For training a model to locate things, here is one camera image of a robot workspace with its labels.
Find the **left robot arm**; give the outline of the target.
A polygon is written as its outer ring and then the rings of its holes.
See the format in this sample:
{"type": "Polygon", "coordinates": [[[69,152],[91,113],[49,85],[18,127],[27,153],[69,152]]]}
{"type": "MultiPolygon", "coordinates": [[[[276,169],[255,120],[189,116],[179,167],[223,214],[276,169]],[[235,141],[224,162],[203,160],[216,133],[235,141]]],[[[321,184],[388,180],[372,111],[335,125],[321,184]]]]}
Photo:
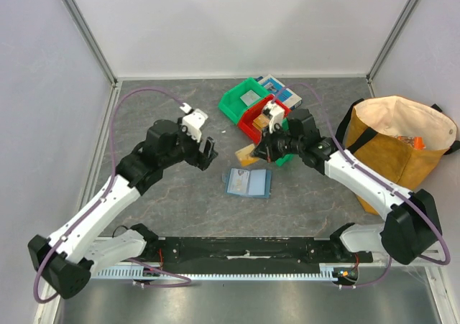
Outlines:
{"type": "Polygon", "coordinates": [[[142,261],[157,256],[157,236],[142,224],[119,238],[97,246],[92,243],[120,212],[159,182],[167,168],[181,162],[200,170],[209,167],[218,154],[214,140],[202,138],[206,119],[195,111],[177,121],[156,121],[145,140],[120,160],[83,209],[48,237],[36,235],[29,241],[27,248],[36,271],[33,295],[38,303],[47,302],[38,294],[41,279],[57,296],[70,299],[101,269],[137,256],[142,261]]]}

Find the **blue card holder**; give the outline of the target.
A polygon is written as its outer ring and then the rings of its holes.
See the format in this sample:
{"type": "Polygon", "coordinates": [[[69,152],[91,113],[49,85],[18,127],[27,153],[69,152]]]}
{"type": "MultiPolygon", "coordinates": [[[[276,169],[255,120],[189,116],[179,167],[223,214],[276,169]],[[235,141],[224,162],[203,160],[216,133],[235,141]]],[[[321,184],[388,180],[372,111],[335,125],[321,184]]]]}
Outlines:
{"type": "MultiPolygon", "coordinates": [[[[270,197],[270,189],[271,189],[271,181],[272,181],[272,171],[266,169],[260,170],[249,170],[249,184],[248,184],[248,191],[246,195],[236,195],[245,198],[269,198],[270,197]]],[[[224,191],[227,194],[227,185],[229,181],[229,173],[231,170],[225,175],[224,182],[225,188],[224,191]]]]}

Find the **gold credit card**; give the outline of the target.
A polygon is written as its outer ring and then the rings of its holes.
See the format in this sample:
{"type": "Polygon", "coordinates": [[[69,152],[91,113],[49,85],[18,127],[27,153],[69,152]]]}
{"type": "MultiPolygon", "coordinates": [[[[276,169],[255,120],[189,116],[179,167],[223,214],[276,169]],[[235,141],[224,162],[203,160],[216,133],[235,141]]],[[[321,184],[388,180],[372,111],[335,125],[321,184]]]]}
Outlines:
{"type": "Polygon", "coordinates": [[[246,167],[259,161],[258,157],[252,156],[252,152],[255,150],[254,144],[249,144],[235,152],[236,158],[238,159],[242,167],[246,167]]]}

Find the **white VIP credit card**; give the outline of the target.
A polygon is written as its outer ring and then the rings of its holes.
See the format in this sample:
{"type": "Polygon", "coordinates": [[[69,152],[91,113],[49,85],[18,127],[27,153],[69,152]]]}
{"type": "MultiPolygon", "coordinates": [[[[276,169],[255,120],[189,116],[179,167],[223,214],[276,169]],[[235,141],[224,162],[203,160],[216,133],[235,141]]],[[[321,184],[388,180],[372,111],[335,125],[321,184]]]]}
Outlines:
{"type": "Polygon", "coordinates": [[[249,170],[232,168],[229,173],[227,192],[233,195],[246,195],[249,184],[249,170]]]}

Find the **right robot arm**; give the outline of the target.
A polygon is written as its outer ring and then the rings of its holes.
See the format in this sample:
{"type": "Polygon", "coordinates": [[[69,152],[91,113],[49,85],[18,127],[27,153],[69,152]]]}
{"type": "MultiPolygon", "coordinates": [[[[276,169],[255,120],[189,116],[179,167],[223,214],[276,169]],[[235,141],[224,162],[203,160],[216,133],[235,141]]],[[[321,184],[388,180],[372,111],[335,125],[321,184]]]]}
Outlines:
{"type": "Polygon", "coordinates": [[[349,223],[340,228],[339,237],[328,249],[334,260],[347,261],[354,253],[365,251],[387,254],[409,265],[417,258],[433,261],[425,252],[439,243],[444,258],[436,263],[449,262],[449,250],[430,193],[413,192],[389,181],[343,148],[336,137],[322,137],[307,109],[286,114],[276,103],[268,103],[262,114],[269,121],[251,153],[253,157],[275,162],[286,154],[295,154],[307,167],[341,183],[370,204],[384,221],[368,226],[349,223]]]}

